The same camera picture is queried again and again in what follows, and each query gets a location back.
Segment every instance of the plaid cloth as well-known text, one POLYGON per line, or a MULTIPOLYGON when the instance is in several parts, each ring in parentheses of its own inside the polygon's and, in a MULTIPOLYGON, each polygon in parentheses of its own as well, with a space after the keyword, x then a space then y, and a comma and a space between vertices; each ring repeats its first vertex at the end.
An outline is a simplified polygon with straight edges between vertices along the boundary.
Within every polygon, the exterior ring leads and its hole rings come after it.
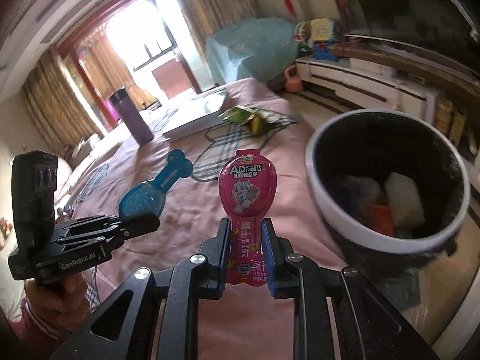
POLYGON ((217 180, 222 167, 237 150, 262 149, 273 135, 297 123, 291 116, 275 111, 264 111, 263 116, 273 127, 258 136, 251 135, 248 127, 230 122, 209 128, 205 137, 211 143, 193 164, 192 178, 200 182, 217 180))
POLYGON ((78 203, 83 203, 88 195, 90 195, 95 188, 101 183, 101 181, 107 176, 107 172, 109 171, 109 164, 104 163, 100 166, 90 177, 87 181, 87 184, 82 189, 82 191, 78 194, 77 199, 75 199, 75 203, 73 204, 76 206, 78 203))
POLYGON ((87 282, 88 288, 85 295, 88 303, 90 303, 90 310, 93 312, 100 305, 100 297, 97 288, 97 267, 90 268, 83 272, 83 277, 87 282))

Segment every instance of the pink kettlebell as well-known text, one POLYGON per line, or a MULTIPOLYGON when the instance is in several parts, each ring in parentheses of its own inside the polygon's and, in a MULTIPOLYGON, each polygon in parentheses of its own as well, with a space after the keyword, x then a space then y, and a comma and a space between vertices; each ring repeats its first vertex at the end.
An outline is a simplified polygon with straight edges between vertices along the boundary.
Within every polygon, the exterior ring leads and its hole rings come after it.
POLYGON ((297 74, 290 75, 290 72, 295 69, 297 66, 292 64, 288 68, 286 68, 283 71, 283 74, 285 74, 285 90, 287 92, 300 92, 303 91, 303 84, 302 81, 300 80, 300 76, 297 74))

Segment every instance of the cartoon dog character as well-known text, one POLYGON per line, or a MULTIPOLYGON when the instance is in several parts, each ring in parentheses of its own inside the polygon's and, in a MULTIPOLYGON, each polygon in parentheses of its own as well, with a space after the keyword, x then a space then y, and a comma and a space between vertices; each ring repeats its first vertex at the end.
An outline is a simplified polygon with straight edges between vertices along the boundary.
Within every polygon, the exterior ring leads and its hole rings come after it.
POLYGON ((239 214, 242 209, 249 208, 251 202, 255 199, 254 191, 251 189, 250 181, 238 181, 233 186, 232 193, 238 206, 235 207, 234 212, 239 214))

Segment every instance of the blue glitter toy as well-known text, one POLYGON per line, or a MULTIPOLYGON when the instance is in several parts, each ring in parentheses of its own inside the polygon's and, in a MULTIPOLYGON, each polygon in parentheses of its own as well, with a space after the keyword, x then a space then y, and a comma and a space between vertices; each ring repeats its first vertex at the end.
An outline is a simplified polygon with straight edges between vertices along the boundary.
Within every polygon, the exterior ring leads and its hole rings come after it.
POLYGON ((194 166, 182 150, 175 149, 166 157, 166 166, 153 180, 145 181, 129 190, 118 205, 121 220, 145 214, 160 217, 165 206, 165 194, 180 177, 190 177, 194 166))

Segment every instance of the hand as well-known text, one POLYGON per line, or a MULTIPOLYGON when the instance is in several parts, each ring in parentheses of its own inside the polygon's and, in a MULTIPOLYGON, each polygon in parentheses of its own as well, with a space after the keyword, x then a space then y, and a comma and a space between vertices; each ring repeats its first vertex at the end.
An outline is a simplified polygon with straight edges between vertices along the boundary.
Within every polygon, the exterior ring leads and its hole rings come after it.
POLYGON ((85 298, 87 283, 82 274, 74 274, 60 283, 65 289, 62 294, 29 279, 25 281, 25 293, 36 315, 57 329, 74 332, 90 316, 90 304, 85 298))

